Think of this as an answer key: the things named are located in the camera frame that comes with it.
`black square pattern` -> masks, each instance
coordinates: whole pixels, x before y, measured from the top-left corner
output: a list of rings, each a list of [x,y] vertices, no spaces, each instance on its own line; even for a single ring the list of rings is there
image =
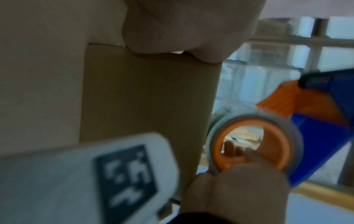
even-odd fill
[[[119,224],[156,192],[154,175],[144,145],[94,159],[106,224]]]

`orange tape core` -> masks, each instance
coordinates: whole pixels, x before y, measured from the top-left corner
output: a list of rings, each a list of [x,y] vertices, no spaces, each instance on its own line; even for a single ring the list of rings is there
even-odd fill
[[[219,170],[222,171],[230,166],[245,163],[243,156],[226,156],[221,154],[224,138],[232,130],[242,126],[258,126],[263,128],[263,140],[256,150],[257,154],[279,170],[284,169],[290,163],[293,149],[286,134],[278,126],[266,120],[248,118],[229,124],[214,138],[212,156]]]

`brown cardboard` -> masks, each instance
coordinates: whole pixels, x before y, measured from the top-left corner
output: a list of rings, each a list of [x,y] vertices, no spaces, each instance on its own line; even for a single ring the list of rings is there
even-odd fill
[[[175,199],[194,179],[216,95],[221,64],[188,54],[138,55],[86,49],[80,142],[158,132],[180,167]]]

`tape roll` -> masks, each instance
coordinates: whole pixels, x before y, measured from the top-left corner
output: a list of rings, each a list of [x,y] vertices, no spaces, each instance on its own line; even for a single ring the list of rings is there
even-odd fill
[[[303,140],[295,125],[282,116],[258,108],[233,110],[229,107],[213,114],[209,127],[205,152],[211,171],[217,173],[245,163],[243,156],[221,153],[226,135],[242,126],[257,126],[264,130],[256,152],[277,169],[290,175],[298,167],[303,155]]]

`white device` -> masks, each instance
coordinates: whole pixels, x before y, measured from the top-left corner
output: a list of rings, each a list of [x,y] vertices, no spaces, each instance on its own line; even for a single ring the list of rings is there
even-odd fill
[[[158,223],[178,176],[155,133],[3,158],[0,223]]]

